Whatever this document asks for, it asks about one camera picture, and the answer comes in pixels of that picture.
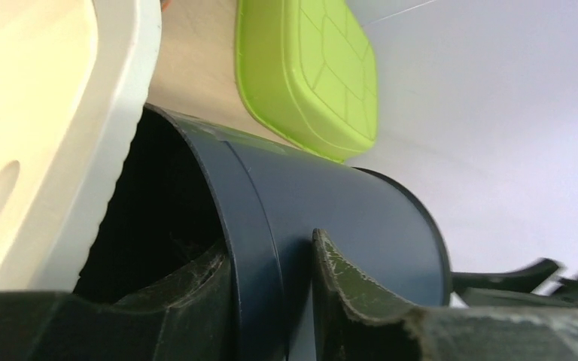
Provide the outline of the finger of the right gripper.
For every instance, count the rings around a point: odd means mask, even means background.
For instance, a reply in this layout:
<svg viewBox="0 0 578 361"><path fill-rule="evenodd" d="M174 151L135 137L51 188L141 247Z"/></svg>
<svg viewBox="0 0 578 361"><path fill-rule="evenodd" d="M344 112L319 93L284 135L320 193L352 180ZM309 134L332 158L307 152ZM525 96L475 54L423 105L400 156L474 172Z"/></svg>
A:
<svg viewBox="0 0 578 361"><path fill-rule="evenodd" d="M511 272L452 272L452 286L457 294L464 293L468 288L531 293L561 268L561 264L553 259L540 258Z"/></svg>

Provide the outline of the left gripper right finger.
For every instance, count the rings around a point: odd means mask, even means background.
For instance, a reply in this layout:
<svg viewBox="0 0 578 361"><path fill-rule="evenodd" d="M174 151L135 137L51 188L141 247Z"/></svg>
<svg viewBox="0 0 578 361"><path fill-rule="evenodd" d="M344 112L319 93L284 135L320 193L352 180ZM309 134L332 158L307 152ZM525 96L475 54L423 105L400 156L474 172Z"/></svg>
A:
<svg viewBox="0 0 578 361"><path fill-rule="evenodd" d="M578 360L578 308L417 305L312 238L319 360Z"/></svg>

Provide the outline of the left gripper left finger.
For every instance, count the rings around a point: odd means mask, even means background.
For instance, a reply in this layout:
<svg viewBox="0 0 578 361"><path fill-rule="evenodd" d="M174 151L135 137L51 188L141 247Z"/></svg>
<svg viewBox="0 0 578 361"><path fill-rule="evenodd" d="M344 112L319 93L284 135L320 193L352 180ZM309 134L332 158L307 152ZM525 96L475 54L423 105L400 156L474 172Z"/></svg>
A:
<svg viewBox="0 0 578 361"><path fill-rule="evenodd" d="M62 292L0 292L0 360L232 360L223 243L113 305Z"/></svg>

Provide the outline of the tall black cylindrical bin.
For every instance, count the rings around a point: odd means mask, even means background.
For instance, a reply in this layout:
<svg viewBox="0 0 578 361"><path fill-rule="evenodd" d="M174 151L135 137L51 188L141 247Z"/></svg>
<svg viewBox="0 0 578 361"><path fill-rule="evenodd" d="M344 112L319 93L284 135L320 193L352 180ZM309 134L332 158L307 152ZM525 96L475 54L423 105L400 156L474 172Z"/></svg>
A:
<svg viewBox="0 0 578 361"><path fill-rule="evenodd" d="M147 106L75 293L113 305L220 242L232 360L313 360L315 229L389 290L448 304L440 231L398 182Z"/></svg>

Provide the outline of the green plastic tub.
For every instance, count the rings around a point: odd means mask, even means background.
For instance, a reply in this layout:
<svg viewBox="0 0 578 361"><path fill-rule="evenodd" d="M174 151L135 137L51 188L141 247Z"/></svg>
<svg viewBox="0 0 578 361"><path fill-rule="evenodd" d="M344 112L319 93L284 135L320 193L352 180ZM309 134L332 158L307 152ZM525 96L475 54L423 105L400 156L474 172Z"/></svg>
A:
<svg viewBox="0 0 578 361"><path fill-rule="evenodd" d="M236 84L267 129L335 162L376 142L378 84L370 40L344 1L240 1Z"/></svg>

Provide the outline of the cream plastic storage basket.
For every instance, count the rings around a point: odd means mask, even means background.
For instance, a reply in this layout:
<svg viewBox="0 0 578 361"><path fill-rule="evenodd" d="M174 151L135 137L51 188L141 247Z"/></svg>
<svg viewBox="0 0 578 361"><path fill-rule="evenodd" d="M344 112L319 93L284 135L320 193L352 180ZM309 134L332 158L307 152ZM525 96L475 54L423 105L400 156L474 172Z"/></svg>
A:
<svg viewBox="0 0 578 361"><path fill-rule="evenodd" d="M0 290L71 290L148 97L158 1L0 1Z"/></svg>

